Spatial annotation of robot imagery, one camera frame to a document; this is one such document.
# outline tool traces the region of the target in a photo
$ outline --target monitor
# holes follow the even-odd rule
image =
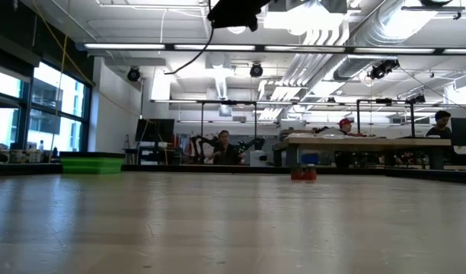
[[[174,119],[139,119],[136,142],[174,142]]]
[[[466,118],[452,118],[452,145],[466,146]]]

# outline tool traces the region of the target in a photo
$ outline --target desk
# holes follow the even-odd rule
[[[275,144],[275,166],[282,164],[282,151],[286,151],[288,167],[297,165],[299,149],[322,151],[393,151],[407,148],[431,148],[429,162],[431,169],[444,168],[444,148],[451,147],[451,140],[444,139],[380,139],[380,138],[345,138],[325,139],[316,137],[288,137]]]

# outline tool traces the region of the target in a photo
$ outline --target window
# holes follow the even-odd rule
[[[60,133],[60,120],[61,117],[56,117],[55,114],[44,113],[40,110],[31,110],[30,130],[53,134],[55,127],[56,134],[58,135]]]
[[[82,83],[67,75],[61,80],[60,72],[44,63],[35,68],[33,103],[82,117],[84,91]]]
[[[50,151],[57,148],[58,151],[80,151],[81,150],[81,133],[82,123],[65,117],[59,117],[56,134],[53,135],[53,121],[55,116],[43,113],[38,110],[32,112],[38,113],[40,119],[40,130],[35,130],[36,126],[30,125],[28,129],[28,145],[36,146],[43,141],[43,149]]]
[[[0,72],[0,92],[13,97],[21,96],[23,81]]]
[[[18,113],[18,109],[0,108],[0,144],[10,147],[16,142]]]

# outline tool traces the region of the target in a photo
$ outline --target white wall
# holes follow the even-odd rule
[[[94,59],[89,151],[123,153],[125,135],[133,144],[141,94],[104,64]]]

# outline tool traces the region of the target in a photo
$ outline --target security camera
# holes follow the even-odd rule
[[[126,76],[129,81],[138,81],[140,80],[140,70],[139,67],[132,67],[129,69],[128,75]]]
[[[262,65],[259,62],[254,62],[251,66],[250,76],[253,78],[259,78],[263,74]]]

